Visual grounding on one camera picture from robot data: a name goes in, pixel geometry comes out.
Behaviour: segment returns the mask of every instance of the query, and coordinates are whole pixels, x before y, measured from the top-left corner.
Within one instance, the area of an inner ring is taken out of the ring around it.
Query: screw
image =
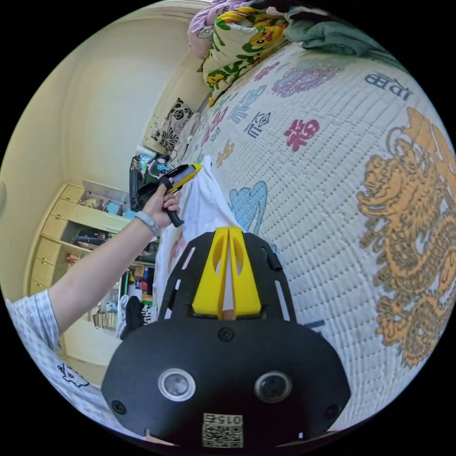
[[[223,342],[229,342],[234,338],[234,331],[231,328],[222,328],[218,333],[218,338]]]
[[[111,402],[111,407],[113,408],[114,412],[119,415],[124,415],[126,412],[125,405],[119,400],[113,400]]]
[[[331,419],[331,418],[334,418],[335,416],[337,416],[339,414],[339,406],[338,405],[330,405],[325,413],[324,413],[324,417],[326,419]]]

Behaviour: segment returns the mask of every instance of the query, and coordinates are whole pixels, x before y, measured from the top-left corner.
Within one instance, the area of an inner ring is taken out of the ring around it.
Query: golden dragon print
[[[368,217],[361,247],[378,254],[373,284],[388,294],[377,334],[412,368],[433,351],[456,299],[456,157],[438,127],[407,113],[409,126],[389,132],[391,158],[367,163],[357,198]]]

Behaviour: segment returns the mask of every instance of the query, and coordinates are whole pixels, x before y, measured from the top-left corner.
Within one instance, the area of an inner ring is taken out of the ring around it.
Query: hand
[[[142,210],[145,212],[160,228],[166,228],[171,224],[169,215],[164,211],[168,209],[175,211],[177,214],[181,211],[176,197],[173,193],[166,193],[166,187],[161,184],[158,190],[151,196],[149,201]]]

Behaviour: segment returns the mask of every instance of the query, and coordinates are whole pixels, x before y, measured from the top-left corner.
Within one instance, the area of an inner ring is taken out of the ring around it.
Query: person
[[[66,365],[55,351],[60,348],[60,336],[97,306],[150,243],[156,234],[150,222],[154,222],[155,229],[165,228],[171,224],[165,209],[179,214],[174,194],[165,192],[166,187],[162,184],[147,201],[142,210],[146,215],[145,221],[139,218],[132,220],[116,236],[79,260],[48,290],[13,304],[6,300],[22,343],[54,388],[87,417],[113,431],[140,440],[148,438],[122,427],[100,389]]]

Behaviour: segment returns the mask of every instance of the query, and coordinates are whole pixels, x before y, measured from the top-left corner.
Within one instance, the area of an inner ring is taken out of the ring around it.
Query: sleeve
[[[47,290],[15,303],[7,300],[7,308],[19,334],[27,327],[52,351],[60,349],[57,321]]]

